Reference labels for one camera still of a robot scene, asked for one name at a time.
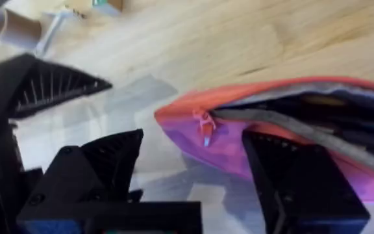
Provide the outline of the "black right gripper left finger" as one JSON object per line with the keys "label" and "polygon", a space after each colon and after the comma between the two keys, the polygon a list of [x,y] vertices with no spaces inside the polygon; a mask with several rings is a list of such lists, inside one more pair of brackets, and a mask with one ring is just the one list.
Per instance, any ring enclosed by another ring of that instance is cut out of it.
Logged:
{"label": "black right gripper left finger", "polygon": [[142,139],[143,130],[136,129],[81,146],[64,146],[21,212],[44,213],[99,202],[139,202],[143,191],[131,192],[129,187]]}

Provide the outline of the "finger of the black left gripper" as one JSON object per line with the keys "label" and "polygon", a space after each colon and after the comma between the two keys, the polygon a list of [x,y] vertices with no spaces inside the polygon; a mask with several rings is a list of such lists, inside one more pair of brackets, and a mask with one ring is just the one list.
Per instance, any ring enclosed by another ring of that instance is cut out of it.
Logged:
{"label": "finger of the black left gripper", "polygon": [[104,79],[27,54],[7,62],[19,76],[19,83],[7,103],[7,114],[12,119],[28,118],[71,99],[112,88]]}

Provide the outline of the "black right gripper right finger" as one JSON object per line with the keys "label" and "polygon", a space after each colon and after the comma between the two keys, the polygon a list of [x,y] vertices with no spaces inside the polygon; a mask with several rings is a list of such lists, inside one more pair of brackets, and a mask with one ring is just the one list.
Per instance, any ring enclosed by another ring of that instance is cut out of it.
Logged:
{"label": "black right gripper right finger", "polygon": [[360,234],[370,214],[330,153],[316,144],[243,131],[269,234]]}

